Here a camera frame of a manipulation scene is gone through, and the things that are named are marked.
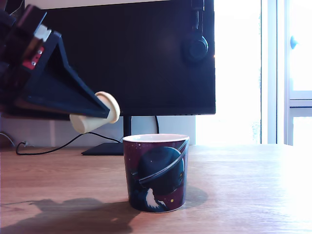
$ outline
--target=monitor screen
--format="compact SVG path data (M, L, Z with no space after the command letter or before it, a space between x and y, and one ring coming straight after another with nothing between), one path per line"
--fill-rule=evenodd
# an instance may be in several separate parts
M208 54L198 63L181 49L193 26L190 0L45 11L43 24L62 34L71 67L94 92L112 94L121 115L215 113L213 0L203 14Z

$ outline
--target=ceramic mug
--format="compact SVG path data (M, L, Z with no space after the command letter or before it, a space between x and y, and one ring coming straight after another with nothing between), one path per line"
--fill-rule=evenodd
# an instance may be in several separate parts
M189 137L146 134L123 139L128 197L139 211L174 211L185 202Z

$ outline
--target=headphone ear cup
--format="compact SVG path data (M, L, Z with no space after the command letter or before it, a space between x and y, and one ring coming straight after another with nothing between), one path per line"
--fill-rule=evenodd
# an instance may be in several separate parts
M190 62L203 60L208 53L208 43L206 39L198 34L190 34L183 43L183 54Z

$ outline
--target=headphones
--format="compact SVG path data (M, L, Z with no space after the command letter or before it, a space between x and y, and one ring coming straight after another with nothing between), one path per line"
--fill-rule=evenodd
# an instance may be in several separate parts
M191 0L194 24L192 32L183 42L183 54L189 62L200 62L208 53L208 43L203 36L203 13L205 0Z

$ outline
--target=white wall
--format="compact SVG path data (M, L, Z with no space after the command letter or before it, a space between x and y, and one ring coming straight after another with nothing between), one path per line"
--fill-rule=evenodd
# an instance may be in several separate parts
M162 1L162 0L25 0L25 5L35 5L41 9L64 8L64 7L79 7L79 6L94 6L108 5L132 2L145 1Z
M158 117L161 133L184 134L190 137L190 144L195 144L195 116ZM34 146L61 146L78 135L69 121L32 120L1 117L1 131L12 136L15 143L27 141ZM115 124L106 124L94 132L115 139L123 135L122 117ZM133 117L132 134L155 133L154 117ZM108 142L94 135L82 136L70 146L96 146Z

